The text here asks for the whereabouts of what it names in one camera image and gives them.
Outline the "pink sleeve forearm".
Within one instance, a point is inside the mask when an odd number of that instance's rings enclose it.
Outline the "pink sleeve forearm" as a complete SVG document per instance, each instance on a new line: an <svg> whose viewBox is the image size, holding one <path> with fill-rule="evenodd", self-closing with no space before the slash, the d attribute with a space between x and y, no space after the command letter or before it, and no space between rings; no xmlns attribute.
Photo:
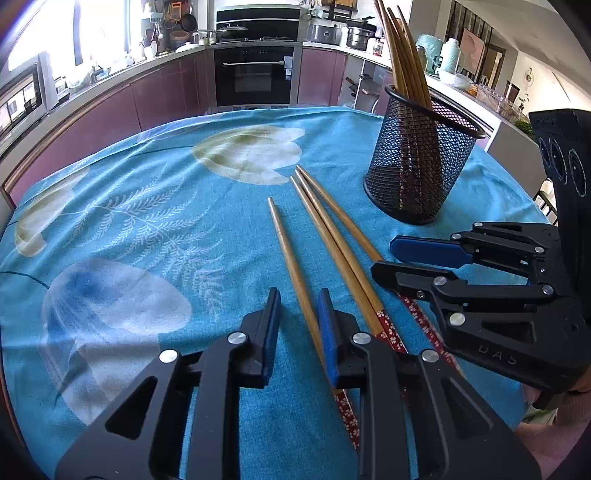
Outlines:
<svg viewBox="0 0 591 480"><path fill-rule="evenodd" d="M590 370L576 382L550 425L521 423L515 433L536 459L541 478L549 479L590 427Z"/></svg>

